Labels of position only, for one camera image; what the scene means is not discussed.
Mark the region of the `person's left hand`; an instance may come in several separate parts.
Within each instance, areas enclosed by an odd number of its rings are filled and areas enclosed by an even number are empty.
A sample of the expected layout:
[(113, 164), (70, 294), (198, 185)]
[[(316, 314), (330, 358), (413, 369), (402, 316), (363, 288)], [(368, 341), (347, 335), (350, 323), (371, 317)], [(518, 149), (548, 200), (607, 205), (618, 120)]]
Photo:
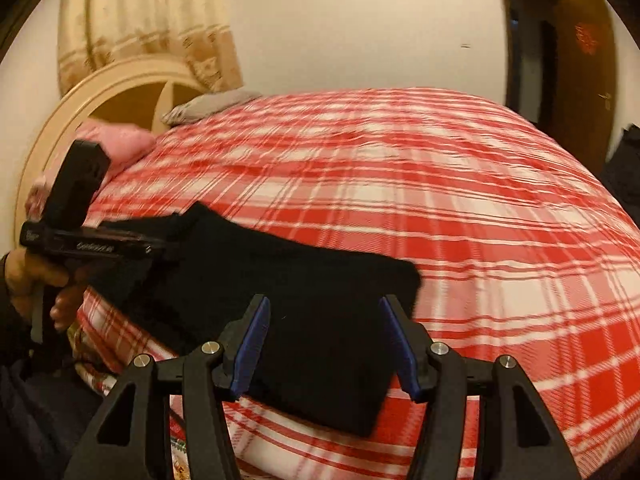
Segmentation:
[(25, 248), (17, 248), (6, 255), (3, 279), (8, 288), (9, 304), (28, 324), (32, 324), (36, 290), (40, 286), (57, 288), (49, 316), (54, 328), (62, 332), (75, 322), (89, 282), (102, 269), (101, 263), (93, 262), (71, 271), (69, 266), (58, 266)]

